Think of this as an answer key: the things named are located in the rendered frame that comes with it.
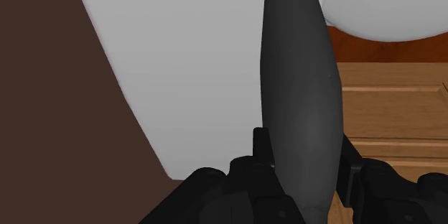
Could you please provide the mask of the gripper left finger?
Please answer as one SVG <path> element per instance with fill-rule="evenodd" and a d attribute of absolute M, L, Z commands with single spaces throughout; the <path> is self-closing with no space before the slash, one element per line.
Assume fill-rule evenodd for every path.
<path fill-rule="evenodd" d="M 306 224 L 274 171 L 266 128 L 253 130 L 253 154 L 230 162 L 229 173 L 195 170 L 139 224 Z"/>

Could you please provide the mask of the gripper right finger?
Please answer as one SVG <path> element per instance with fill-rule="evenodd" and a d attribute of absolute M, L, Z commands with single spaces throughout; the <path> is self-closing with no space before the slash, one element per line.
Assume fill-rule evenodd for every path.
<path fill-rule="evenodd" d="M 430 172 L 411 182 L 384 161 L 363 158 L 343 138 L 337 194 L 353 224 L 448 224 L 448 175 Z"/>

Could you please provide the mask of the dark grey elongated rounded object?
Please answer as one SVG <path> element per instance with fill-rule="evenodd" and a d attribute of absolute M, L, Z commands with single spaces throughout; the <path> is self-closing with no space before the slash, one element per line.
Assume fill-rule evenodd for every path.
<path fill-rule="evenodd" d="M 306 224 L 327 224 L 343 139 L 342 88 L 319 0 L 265 0 L 261 110 L 276 175 Z"/>

